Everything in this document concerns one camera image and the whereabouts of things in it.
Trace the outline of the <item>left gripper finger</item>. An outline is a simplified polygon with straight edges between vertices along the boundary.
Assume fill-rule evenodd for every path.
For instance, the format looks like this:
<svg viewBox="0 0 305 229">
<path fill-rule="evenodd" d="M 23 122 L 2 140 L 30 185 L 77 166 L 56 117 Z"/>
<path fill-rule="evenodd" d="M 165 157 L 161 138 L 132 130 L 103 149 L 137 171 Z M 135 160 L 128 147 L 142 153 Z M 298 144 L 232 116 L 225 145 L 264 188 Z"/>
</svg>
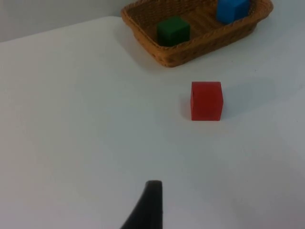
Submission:
<svg viewBox="0 0 305 229">
<path fill-rule="evenodd" d="M 163 184 L 149 180 L 136 206 L 121 229 L 162 229 L 163 228 Z"/>
</svg>

